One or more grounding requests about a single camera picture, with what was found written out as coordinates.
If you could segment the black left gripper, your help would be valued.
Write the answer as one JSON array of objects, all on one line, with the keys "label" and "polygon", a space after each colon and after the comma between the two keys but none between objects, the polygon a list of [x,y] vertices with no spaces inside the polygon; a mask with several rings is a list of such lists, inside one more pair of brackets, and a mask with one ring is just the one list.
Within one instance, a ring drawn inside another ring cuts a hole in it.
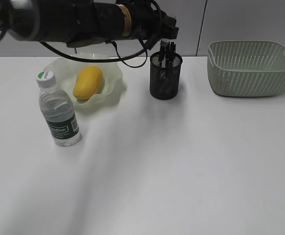
[{"label": "black left gripper", "polygon": [[154,11],[154,34],[155,40],[158,42],[161,39],[175,40],[178,36],[179,28],[176,27],[176,19],[170,17],[164,11],[161,11],[162,21],[160,23],[159,13]]}]

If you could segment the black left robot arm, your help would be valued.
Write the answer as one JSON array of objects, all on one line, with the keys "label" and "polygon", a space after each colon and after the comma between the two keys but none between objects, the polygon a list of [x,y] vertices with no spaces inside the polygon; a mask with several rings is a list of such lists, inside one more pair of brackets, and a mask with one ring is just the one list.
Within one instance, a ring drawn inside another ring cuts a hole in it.
[{"label": "black left robot arm", "polygon": [[0,31],[18,41],[67,47],[142,39],[152,48],[178,35],[176,19],[153,0],[0,0]]}]

